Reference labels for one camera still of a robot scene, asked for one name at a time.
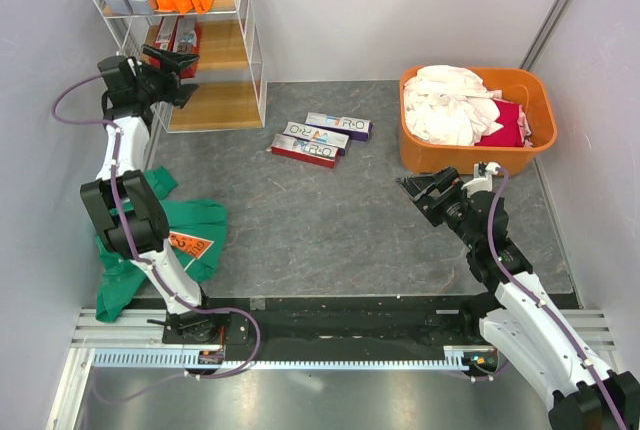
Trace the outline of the red silver R&O box front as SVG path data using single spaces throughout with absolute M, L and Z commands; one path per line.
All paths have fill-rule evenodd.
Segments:
M 200 53 L 201 25 L 195 17 L 179 17 L 172 51 L 180 54 Z

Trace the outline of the red silver r&o box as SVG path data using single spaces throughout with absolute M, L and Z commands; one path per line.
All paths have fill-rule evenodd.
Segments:
M 179 17 L 172 51 L 180 54 L 200 53 L 201 25 L 195 17 Z
M 270 151 L 278 156 L 333 169 L 338 159 L 336 148 L 292 136 L 276 134 Z

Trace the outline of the red barcode toothpaste box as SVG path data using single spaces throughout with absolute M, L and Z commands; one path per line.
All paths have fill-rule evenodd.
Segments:
M 151 44 L 154 49 L 162 51 L 173 50 L 177 21 L 177 16 L 165 16 L 161 19 Z

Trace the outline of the purple silver R&O box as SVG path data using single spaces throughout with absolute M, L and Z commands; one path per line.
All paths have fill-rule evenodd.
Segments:
M 346 116 L 336 117 L 313 112 L 307 114 L 305 124 L 341 133 L 362 142 L 369 140 L 373 130 L 373 123 L 370 120 Z

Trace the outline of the purple silver toothpaste box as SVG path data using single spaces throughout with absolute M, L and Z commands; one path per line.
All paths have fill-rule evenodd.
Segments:
M 288 122 L 284 134 L 290 137 L 328 145 L 344 156 L 348 147 L 349 137 L 331 130 L 314 127 L 307 124 Z

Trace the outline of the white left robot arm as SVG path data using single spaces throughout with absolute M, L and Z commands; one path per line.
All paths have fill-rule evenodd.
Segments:
M 98 64 L 106 85 L 101 108 L 108 144 L 102 169 L 82 185 L 80 196 L 104 247 L 139 268 L 161 294 L 162 326 L 178 338 L 208 343 L 220 321 L 204 310 L 204 292 L 172 250 L 168 218 L 141 169 L 153 106 L 186 105 L 198 87 L 182 83 L 181 75 L 199 57 L 150 45 L 142 52 L 147 61 L 113 56 Z

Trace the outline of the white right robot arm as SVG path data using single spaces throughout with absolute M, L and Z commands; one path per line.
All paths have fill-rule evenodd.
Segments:
M 509 178 L 490 162 L 476 164 L 469 181 L 453 167 L 397 181 L 432 226 L 444 225 L 462 241 L 469 269 L 486 289 L 461 309 L 460 336 L 505 356 L 545 404 L 552 428 L 638 428 L 638 379 L 616 372 L 586 343 L 509 237 Z

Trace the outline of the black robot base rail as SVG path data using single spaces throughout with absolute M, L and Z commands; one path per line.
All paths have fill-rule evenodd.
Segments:
M 426 360 L 447 346 L 482 345 L 479 323 L 500 309 L 476 296 L 212 298 L 220 315 L 164 323 L 167 344 L 223 345 L 230 360 L 365 362 Z

